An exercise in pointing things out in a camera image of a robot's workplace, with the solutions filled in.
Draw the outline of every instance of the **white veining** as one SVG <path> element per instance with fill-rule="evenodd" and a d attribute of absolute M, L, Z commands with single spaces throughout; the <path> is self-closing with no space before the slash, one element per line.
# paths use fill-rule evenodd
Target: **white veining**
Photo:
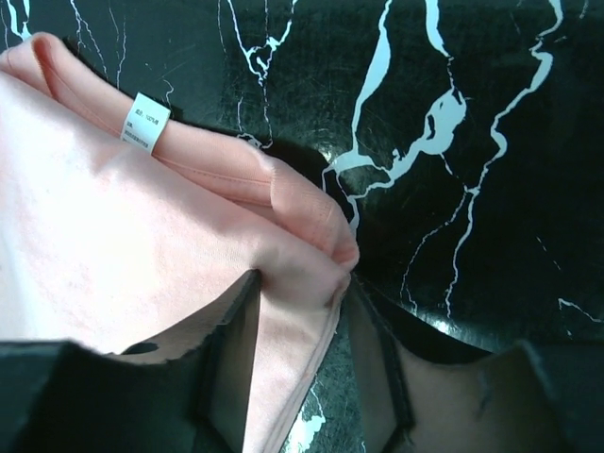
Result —
<path fill-rule="evenodd" d="M 166 80 L 165 78 L 163 79 L 163 81 L 165 83 L 168 84 L 168 87 L 170 87 L 170 89 L 166 92 L 165 94 L 165 99 L 166 99 L 166 103 L 168 104 L 168 107 L 171 109 L 172 108 L 172 104 L 170 103 L 170 94 L 172 94 L 174 92 L 174 87 L 172 86 L 172 84 Z"/>
<path fill-rule="evenodd" d="M 520 31 L 520 26 L 518 26 L 518 23 L 516 22 L 516 18 L 513 17 L 512 11 L 510 11 L 510 19 L 512 19 L 513 26 L 516 29 L 516 33 L 518 33 L 518 36 L 522 36 L 522 32 Z"/>
<path fill-rule="evenodd" d="M 21 38 L 21 41 L 31 37 L 27 24 L 29 23 L 29 0 L 23 0 L 23 7 L 25 10 L 25 20 L 19 24 L 19 18 L 17 17 L 17 9 L 7 0 L 8 14 L 10 15 L 10 31 L 13 35 Z"/>
<path fill-rule="evenodd" d="M 541 240 L 541 238 L 539 236 L 535 236 L 537 238 L 537 241 L 539 242 L 539 244 L 541 245 L 541 248 L 544 249 L 544 252 L 549 255 L 549 252 L 547 251 L 547 249 L 545 248 L 545 244 L 543 243 L 543 241 Z M 552 262 L 554 263 L 554 265 L 558 268 L 559 271 L 562 270 L 562 268 L 560 267 L 560 265 L 556 262 L 556 260 L 552 260 Z"/>
<path fill-rule="evenodd" d="M 220 35 L 220 44 L 223 46 L 223 52 L 227 55 L 227 48 L 225 47 L 225 38 L 223 37 L 223 24 L 222 24 L 222 3 L 223 0 L 218 0 L 218 34 Z"/>
<path fill-rule="evenodd" d="M 583 3 L 583 9 L 581 10 L 581 14 L 579 15 L 580 19 L 583 19 L 585 17 L 585 14 L 587 14 L 587 9 L 589 9 L 589 0 L 585 0 L 585 2 Z"/>
<path fill-rule="evenodd" d="M 120 45 L 120 29 L 115 22 L 115 17 L 113 16 L 113 10 L 111 9 L 111 4 L 109 4 L 109 14 L 111 15 L 111 20 L 113 21 L 113 26 L 115 27 L 115 55 L 119 61 L 117 67 L 117 75 L 116 75 L 116 86 L 117 89 L 120 89 L 120 78 L 122 76 L 122 65 L 124 64 L 124 60 L 126 60 L 126 17 L 124 16 L 124 23 L 122 25 L 122 56 L 120 56 L 120 52 L 118 47 Z"/>
<path fill-rule="evenodd" d="M 4 26 L 5 49 L 8 49 L 8 25 L 7 25 L 7 21 L 4 19 L 4 9 L 2 8 L 2 5 L 0 5 L 0 18 L 2 18 L 2 25 Z"/>
<path fill-rule="evenodd" d="M 90 26 L 88 25 L 88 22 L 86 22 L 82 15 L 79 13 L 79 9 L 76 5 L 76 0 L 69 0 L 69 3 L 71 4 L 72 9 L 74 10 L 75 20 L 77 21 L 77 31 L 75 32 L 77 34 L 77 51 L 79 52 L 81 45 L 87 47 L 86 44 L 82 41 L 82 25 L 84 25 L 84 27 L 86 28 L 86 32 L 88 33 L 88 36 L 91 39 L 92 45 L 94 45 L 96 54 L 101 59 L 101 65 L 103 66 L 103 72 L 105 73 L 105 77 L 109 77 L 109 75 L 107 74 L 107 66 L 105 65 L 105 59 L 103 58 L 103 54 L 101 53 L 101 49 L 99 48 L 96 39 L 92 35 L 92 31 Z"/>
<path fill-rule="evenodd" d="M 361 119 L 362 107 L 365 101 L 378 89 L 388 73 L 390 67 L 391 47 L 388 40 L 388 30 L 385 22 L 390 12 L 393 0 L 386 1 L 384 10 L 379 18 L 377 28 L 379 37 L 376 50 L 367 70 L 361 93 L 357 97 L 352 118 L 352 147 L 349 151 L 338 156 L 323 172 L 323 188 L 326 188 L 326 174 L 334 171 L 336 179 L 340 184 L 340 175 L 346 170 L 371 166 L 384 172 L 388 180 L 385 182 L 374 182 L 370 184 L 363 193 L 348 194 L 346 199 L 353 210 L 353 218 L 350 227 L 356 234 L 360 223 L 358 200 L 366 197 L 374 189 L 388 189 L 393 187 L 399 178 L 405 175 L 413 166 L 421 153 L 439 156 L 442 155 L 452 144 L 455 137 L 455 129 L 465 118 L 465 99 L 455 87 L 450 66 L 453 58 L 445 50 L 444 40 L 439 32 L 438 23 L 440 10 L 437 0 L 426 0 L 426 32 L 428 40 L 435 50 L 447 58 L 447 73 L 449 75 L 450 88 L 430 106 L 424 118 L 424 133 L 415 140 L 409 150 L 401 155 L 398 149 L 393 151 L 393 165 L 390 169 L 377 166 L 373 159 L 359 152 L 358 128 Z"/>
<path fill-rule="evenodd" d="M 550 33 L 553 33 L 554 31 L 556 31 L 562 24 L 563 13 L 562 13 L 561 0 L 548 0 L 548 1 L 549 1 L 550 6 L 554 9 L 554 14 L 556 15 L 556 22 L 554 23 L 553 26 L 551 26 L 547 30 L 542 31 L 539 35 L 537 35 L 537 37 L 536 37 L 537 43 L 529 49 L 530 54 L 535 59 L 539 60 L 539 62 L 540 62 L 539 67 L 537 68 L 537 71 L 533 75 L 530 85 L 527 88 L 524 88 L 520 93 L 518 93 L 513 98 L 513 100 L 510 102 L 510 104 L 495 116 L 495 120 L 491 124 L 491 137 L 493 138 L 493 141 L 495 142 L 495 144 L 498 147 L 497 152 L 482 167 L 482 172 L 480 174 L 478 184 L 471 189 L 467 189 L 467 192 L 470 194 L 470 202 L 468 203 L 468 211 L 467 211 L 467 222 L 468 222 L 467 228 L 466 228 L 465 232 L 461 235 L 460 240 L 458 241 L 458 243 L 455 247 L 455 251 L 453 252 L 454 277 L 451 280 L 451 282 L 445 292 L 445 303 L 446 303 L 446 307 L 447 307 L 447 316 L 448 317 L 450 317 L 450 315 L 451 315 L 450 297 L 451 297 L 451 294 L 453 293 L 453 290 L 455 289 L 455 286 L 457 285 L 457 283 L 460 279 L 460 271 L 458 268 L 459 254 L 460 254 L 461 248 L 463 247 L 465 242 L 468 240 L 468 238 L 472 234 L 472 230 L 474 228 L 474 206 L 476 204 L 478 196 L 480 195 L 482 185 L 484 184 L 484 181 L 485 181 L 487 175 L 489 174 L 489 171 L 491 170 L 491 166 L 495 162 L 497 162 L 498 160 L 503 158 L 508 152 L 508 141 L 507 141 L 506 137 L 501 132 L 499 132 L 499 130 L 497 129 L 499 127 L 499 123 L 505 116 L 509 115 L 518 106 L 520 101 L 522 101 L 527 95 L 529 95 L 533 92 L 536 92 L 543 85 L 543 83 L 547 79 L 547 76 L 549 75 L 549 72 L 551 71 L 551 68 L 553 66 L 553 62 L 554 62 L 553 56 L 551 54 L 549 54 L 548 52 L 540 51 L 540 49 L 544 44 L 544 37 L 549 35 Z"/>
<path fill-rule="evenodd" d="M 597 323 L 597 324 L 602 324 L 604 323 L 604 319 L 599 319 L 599 318 L 595 318 L 594 316 L 592 316 L 591 314 L 589 314 L 587 311 L 585 311 L 584 309 L 582 309 L 579 305 L 574 304 L 572 302 L 569 302 L 567 300 L 564 300 L 562 298 L 558 299 L 558 309 L 560 311 L 562 311 L 563 307 L 569 307 L 571 309 L 575 309 L 580 311 L 581 313 L 583 313 L 585 316 L 587 316 L 593 323 Z"/>
<path fill-rule="evenodd" d="M 271 63 L 273 61 L 273 56 L 274 56 L 275 52 L 278 50 L 278 48 L 283 43 L 285 43 L 288 36 L 290 35 L 290 31 L 292 30 L 292 26 L 294 24 L 295 5 L 298 3 L 298 0 L 292 0 L 291 8 L 290 8 L 290 18 L 289 18 L 287 24 L 285 25 L 285 30 L 283 31 L 281 36 L 277 37 L 277 38 L 274 36 L 271 36 L 268 32 L 269 8 L 268 8 L 268 1 L 265 0 L 264 1 L 265 41 L 264 41 L 263 45 L 254 45 L 249 48 L 245 47 L 245 45 L 243 44 L 243 37 L 242 37 L 241 31 L 239 29 L 239 22 L 237 19 L 237 13 L 235 11 L 235 6 L 233 5 L 233 0 L 226 0 L 226 1 L 228 2 L 228 5 L 230 7 L 231 18 L 233 21 L 233 29 L 234 29 L 235 35 L 237 37 L 237 43 L 239 44 L 239 47 L 240 47 L 243 55 L 245 56 L 245 60 L 247 62 L 247 67 L 248 67 L 250 73 L 258 78 L 258 84 L 260 85 L 260 88 L 262 89 L 262 97 L 263 97 L 262 114 L 264 117 L 264 121 L 266 122 L 268 129 L 269 129 L 269 142 L 267 144 L 262 144 L 258 139 L 251 136 L 250 134 L 243 134 L 241 136 L 241 138 L 250 138 L 251 137 L 250 143 L 254 144 L 257 147 L 266 149 L 266 148 L 272 146 L 272 144 L 273 144 L 273 128 L 272 128 L 271 122 L 269 121 L 269 118 L 268 118 L 269 103 L 268 103 L 268 96 L 267 96 L 267 92 L 266 92 L 266 79 L 268 78 L 268 75 L 269 75 L 269 72 L 271 69 Z M 222 25 L 220 23 L 220 14 L 221 14 L 221 10 L 220 10 L 220 0 L 219 0 L 219 8 L 218 8 L 219 25 L 218 26 L 219 26 L 219 31 L 220 31 L 221 43 L 223 44 L 223 49 L 225 49 Z M 268 49 L 268 57 L 266 58 L 266 60 L 263 60 L 262 56 L 260 55 L 260 51 L 262 51 L 264 49 Z"/>
<path fill-rule="evenodd" d="M 409 291 L 409 288 L 407 286 L 407 277 L 409 276 L 409 271 L 410 271 L 411 267 L 413 266 L 413 263 L 415 262 L 417 255 L 419 255 L 419 252 L 422 250 L 422 248 L 424 247 L 424 245 L 426 244 L 428 239 L 431 238 L 432 236 L 434 236 L 436 233 L 438 233 L 441 229 L 451 225 L 451 223 L 453 223 L 455 221 L 455 219 L 457 219 L 457 216 L 460 213 L 460 210 L 463 207 L 463 204 L 465 203 L 465 199 L 466 199 L 467 195 L 468 195 L 468 192 L 463 193 L 463 197 L 461 198 L 460 204 L 455 208 L 455 210 L 453 211 L 453 214 L 451 215 L 451 217 L 448 220 L 446 220 L 443 224 L 441 224 L 441 225 L 437 226 L 436 228 L 434 228 L 433 230 L 431 230 L 430 233 L 428 233 L 426 236 L 424 236 L 422 238 L 422 241 L 419 243 L 419 245 L 415 249 L 415 252 L 413 252 L 411 259 L 409 260 L 409 264 L 407 265 L 407 269 L 405 270 L 405 274 L 403 275 L 403 283 L 401 284 L 401 287 L 400 287 L 400 292 L 401 292 L 400 298 L 401 298 L 401 300 L 403 300 L 403 290 L 406 290 L 409 301 L 413 305 L 413 309 L 412 309 L 413 314 L 417 314 L 418 306 L 417 306 L 417 302 L 415 301 L 415 299 L 413 299 L 413 297 L 411 296 L 411 292 Z"/>
<path fill-rule="evenodd" d="M 252 134 L 243 132 L 242 105 L 243 105 L 243 96 L 239 99 L 239 102 L 237 103 L 237 127 L 239 128 L 239 134 L 237 134 L 237 138 L 246 140 L 252 146 L 256 146 L 257 148 L 262 148 L 262 142 L 260 140 L 258 140 Z"/>
<path fill-rule="evenodd" d="M 323 414 L 323 406 L 319 401 L 319 397 L 314 391 L 314 385 L 310 388 L 310 394 L 317 403 L 319 413 L 317 415 L 312 415 L 309 420 L 305 420 L 304 414 L 308 410 L 306 407 L 308 402 L 302 406 L 302 409 L 298 413 L 294 425 L 292 426 L 290 435 L 288 436 L 286 443 L 287 453 L 304 453 L 307 451 L 312 444 L 315 434 L 321 430 L 321 427 L 327 420 Z"/>

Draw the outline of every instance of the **white label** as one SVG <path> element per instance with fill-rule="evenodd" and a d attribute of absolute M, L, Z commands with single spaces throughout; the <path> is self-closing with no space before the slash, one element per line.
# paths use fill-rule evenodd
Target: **white label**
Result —
<path fill-rule="evenodd" d="M 169 118 L 170 110 L 139 92 L 124 121 L 120 139 L 151 154 Z"/>

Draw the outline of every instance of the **pink t-shirt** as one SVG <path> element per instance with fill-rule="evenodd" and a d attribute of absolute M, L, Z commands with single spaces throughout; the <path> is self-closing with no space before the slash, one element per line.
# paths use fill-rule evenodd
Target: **pink t-shirt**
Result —
<path fill-rule="evenodd" d="M 0 340 L 120 353 L 259 269 L 244 451 L 276 452 L 358 247 L 331 198 L 244 141 L 174 121 L 152 156 L 120 141 L 131 106 L 52 35 L 0 56 Z"/>

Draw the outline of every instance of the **marble pattern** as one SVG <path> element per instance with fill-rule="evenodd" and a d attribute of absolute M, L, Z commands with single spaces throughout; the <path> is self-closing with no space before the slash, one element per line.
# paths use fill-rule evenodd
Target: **marble pattern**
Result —
<path fill-rule="evenodd" d="M 604 339 L 601 2 L 0 0 L 0 19 L 0 47 L 66 37 L 132 97 L 286 160 L 341 203 L 364 283 L 439 330 Z M 284 451 L 362 451 L 342 332 Z"/>

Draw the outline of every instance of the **black surface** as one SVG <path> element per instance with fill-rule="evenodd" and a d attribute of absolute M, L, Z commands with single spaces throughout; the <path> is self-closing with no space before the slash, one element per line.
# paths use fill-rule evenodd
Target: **black surface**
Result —
<path fill-rule="evenodd" d="M 576 453 L 598 453 L 604 444 L 604 347 L 594 344 L 525 344 Z"/>
<path fill-rule="evenodd" d="M 208 313 L 218 316 L 210 332 Z M 243 451 L 259 315 L 251 271 L 154 337 L 157 350 L 0 344 L 0 451 Z"/>
<path fill-rule="evenodd" d="M 324 176 L 358 205 L 363 284 L 442 332 L 490 351 L 604 338 L 604 2 L 10 4 L 0 45 L 23 22 L 67 38 L 130 96 Z"/>

